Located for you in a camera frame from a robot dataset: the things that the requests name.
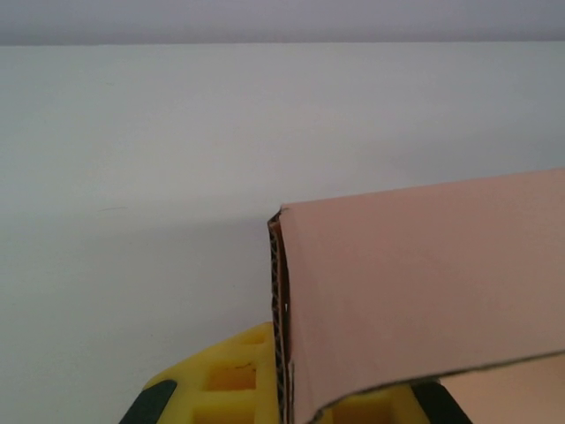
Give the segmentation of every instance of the yellow object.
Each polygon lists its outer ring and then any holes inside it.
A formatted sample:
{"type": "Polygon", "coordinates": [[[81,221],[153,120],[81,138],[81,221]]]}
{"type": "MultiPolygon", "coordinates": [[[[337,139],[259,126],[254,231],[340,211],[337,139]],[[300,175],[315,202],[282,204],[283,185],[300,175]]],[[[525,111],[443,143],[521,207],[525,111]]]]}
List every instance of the yellow object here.
{"type": "MultiPolygon", "coordinates": [[[[278,424],[270,322],[207,348],[154,377],[177,387],[158,424],[278,424]]],[[[320,424],[429,424],[409,386],[347,397],[320,424]]]]}

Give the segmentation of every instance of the cardboard box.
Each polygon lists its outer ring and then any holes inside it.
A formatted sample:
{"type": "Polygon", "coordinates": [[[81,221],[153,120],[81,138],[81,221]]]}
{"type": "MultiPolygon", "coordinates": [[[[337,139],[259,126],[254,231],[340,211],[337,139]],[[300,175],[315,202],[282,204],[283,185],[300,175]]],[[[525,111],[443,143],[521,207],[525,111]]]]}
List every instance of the cardboard box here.
{"type": "Polygon", "coordinates": [[[292,203],[269,229],[284,423],[565,351],[565,169],[292,203]]]}

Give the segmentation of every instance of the black rubber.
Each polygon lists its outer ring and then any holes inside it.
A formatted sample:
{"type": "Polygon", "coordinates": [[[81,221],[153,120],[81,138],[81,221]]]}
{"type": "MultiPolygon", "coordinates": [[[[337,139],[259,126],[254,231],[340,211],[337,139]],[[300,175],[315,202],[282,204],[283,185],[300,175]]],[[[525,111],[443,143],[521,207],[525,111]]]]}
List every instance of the black rubber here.
{"type": "Polygon", "coordinates": [[[430,424],[472,424],[461,406],[438,382],[422,382],[411,387],[430,424]]]}
{"type": "Polygon", "coordinates": [[[164,380],[143,390],[133,401],[120,424],[157,424],[177,388],[174,380],[164,380]]]}

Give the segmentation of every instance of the cardboard flap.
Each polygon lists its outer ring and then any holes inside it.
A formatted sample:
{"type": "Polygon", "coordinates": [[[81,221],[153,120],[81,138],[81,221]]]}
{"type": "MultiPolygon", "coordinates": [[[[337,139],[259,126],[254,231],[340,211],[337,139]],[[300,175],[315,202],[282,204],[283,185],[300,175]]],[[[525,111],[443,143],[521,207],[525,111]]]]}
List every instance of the cardboard flap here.
{"type": "Polygon", "coordinates": [[[565,350],[565,170],[286,205],[293,412],[565,350]]]}

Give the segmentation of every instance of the white wall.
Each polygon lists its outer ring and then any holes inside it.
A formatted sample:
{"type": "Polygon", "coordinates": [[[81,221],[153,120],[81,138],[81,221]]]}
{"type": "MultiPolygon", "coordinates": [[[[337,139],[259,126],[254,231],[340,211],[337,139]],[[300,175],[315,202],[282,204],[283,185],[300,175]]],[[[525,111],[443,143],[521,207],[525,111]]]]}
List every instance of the white wall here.
{"type": "Polygon", "coordinates": [[[0,44],[558,39],[563,0],[0,2],[0,44]]]}

